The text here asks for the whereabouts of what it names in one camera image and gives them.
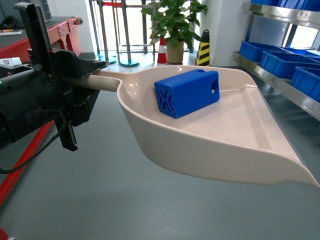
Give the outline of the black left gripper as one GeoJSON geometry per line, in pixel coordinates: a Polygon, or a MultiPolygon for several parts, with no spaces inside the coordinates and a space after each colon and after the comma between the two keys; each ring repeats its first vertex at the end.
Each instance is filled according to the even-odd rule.
{"type": "MultiPolygon", "coordinates": [[[[101,60],[79,59],[73,51],[53,50],[41,8],[25,2],[15,4],[14,8],[19,11],[26,30],[32,65],[47,74],[57,89],[63,89],[62,78],[80,79],[108,66],[101,60]]],[[[64,148],[70,151],[78,149],[73,127],[90,120],[99,93],[99,90],[83,87],[72,89],[73,99],[66,107],[67,116],[55,120],[56,127],[61,130],[59,137],[64,148]]]]}

